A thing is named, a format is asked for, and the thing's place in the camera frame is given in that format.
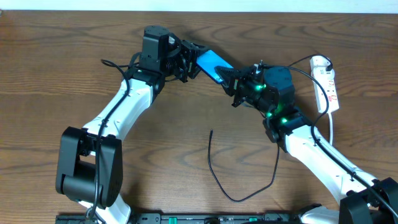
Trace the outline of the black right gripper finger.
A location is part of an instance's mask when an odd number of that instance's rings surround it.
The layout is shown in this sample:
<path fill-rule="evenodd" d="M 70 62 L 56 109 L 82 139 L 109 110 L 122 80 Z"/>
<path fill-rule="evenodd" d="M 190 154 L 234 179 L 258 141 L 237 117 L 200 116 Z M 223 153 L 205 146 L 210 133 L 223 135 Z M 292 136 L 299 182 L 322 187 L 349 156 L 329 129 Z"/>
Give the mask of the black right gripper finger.
<path fill-rule="evenodd" d="M 239 82 L 238 81 L 230 81 L 229 83 L 223 82 L 221 84 L 225 93 L 228 96 L 236 96 L 239 94 Z"/>
<path fill-rule="evenodd" d="M 233 80 L 239 80 L 243 75 L 240 70 L 222 66 L 216 66 L 215 72 L 219 76 L 221 83 L 229 83 Z"/>

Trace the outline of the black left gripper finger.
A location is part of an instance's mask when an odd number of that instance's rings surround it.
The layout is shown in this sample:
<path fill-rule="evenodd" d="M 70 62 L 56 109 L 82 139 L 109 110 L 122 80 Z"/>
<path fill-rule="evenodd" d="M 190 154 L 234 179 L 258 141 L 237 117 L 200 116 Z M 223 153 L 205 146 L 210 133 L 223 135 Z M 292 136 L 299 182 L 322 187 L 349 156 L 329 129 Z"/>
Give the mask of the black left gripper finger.
<path fill-rule="evenodd" d="M 188 78 L 195 79 L 200 72 L 201 72 L 201 68 L 198 67 L 195 62 L 187 63 L 187 77 Z"/>
<path fill-rule="evenodd" d="M 196 61 L 199 56 L 203 55 L 205 52 L 209 50 L 208 46 L 195 44 L 193 42 L 189 42 L 187 48 L 190 53 L 191 61 Z"/>

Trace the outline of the blue Samsung Galaxy smartphone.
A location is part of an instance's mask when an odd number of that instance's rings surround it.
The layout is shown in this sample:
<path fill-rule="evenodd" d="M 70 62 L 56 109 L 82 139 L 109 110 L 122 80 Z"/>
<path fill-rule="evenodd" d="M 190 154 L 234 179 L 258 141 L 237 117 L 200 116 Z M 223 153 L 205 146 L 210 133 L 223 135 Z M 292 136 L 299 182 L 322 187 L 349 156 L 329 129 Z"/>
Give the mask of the blue Samsung Galaxy smartphone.
<path fill-rule="evenodd" d="M 227 61 L 212 50 L 207 50 L 197 58 L 197 66 L 217 84 L 221 84 L 223 79 L 217 74 L 215 68 L 218 66 L 233 68 Z"/>

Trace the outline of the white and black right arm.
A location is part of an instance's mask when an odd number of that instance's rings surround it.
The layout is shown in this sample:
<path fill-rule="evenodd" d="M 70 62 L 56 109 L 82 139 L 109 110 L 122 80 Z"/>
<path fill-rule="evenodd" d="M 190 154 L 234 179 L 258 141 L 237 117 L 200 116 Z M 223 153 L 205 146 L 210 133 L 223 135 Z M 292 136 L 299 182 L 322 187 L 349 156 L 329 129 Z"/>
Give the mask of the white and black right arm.
<path fill-rule="evenodd" d="M 397 182 L 379 180 L 334 148 L 294 105 L 291 67 L 254 65 L 242 70 L 217 66 L 233 106 L 243 102 L 264 114 L 268 138 L 304 164 L 338 202 L 338 210 L 312 206 L 302 223 L 397 223 Z"/>

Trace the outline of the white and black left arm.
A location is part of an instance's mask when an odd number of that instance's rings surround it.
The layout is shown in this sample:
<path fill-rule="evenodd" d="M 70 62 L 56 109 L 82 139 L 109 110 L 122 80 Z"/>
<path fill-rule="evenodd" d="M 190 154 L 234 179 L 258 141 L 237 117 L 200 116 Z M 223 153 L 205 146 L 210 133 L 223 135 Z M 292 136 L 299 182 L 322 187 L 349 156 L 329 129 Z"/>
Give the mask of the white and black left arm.
<path fill-rule="evenodd" d="M 123 183 L 122 144 L 137 118 L 167 82 L 194 79 L 208 47 L 175 37 L 145 41 L 127 65 L 103 59 L 121 72 L 121 86 L 103 111 L 82 128 L 68 127 L 60 139 L 55 189 L 86 207 L 89 223 L 127 223 L 130 206 Z"/>

